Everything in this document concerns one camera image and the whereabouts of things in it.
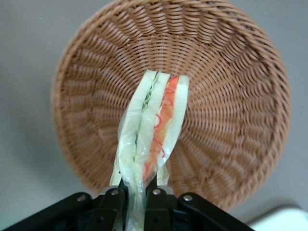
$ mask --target metal screw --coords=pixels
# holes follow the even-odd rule
[[[160,190],[159,189],[154,189],[153,190],[153,194],[154,195],[159,195],[160,194]]]
[[[114,189],[112,192],[111,192],[111,195],[114,196],[114,195],[117,195],[119,193],[118,189]]]
[[[193,200],[192,196],[190,196],[190,195],[185,195],[183,198],[184,198],[185,201],[192,201]]]
[[[97,219],[97,223],[102,223],[105,220],[104,216],[101,216]]]
[[[79,198],[77,198],[77,201],[80,202],[80,201],[84,201],[85,199],[87,199],[87,196],[86,195],[82,195]]]

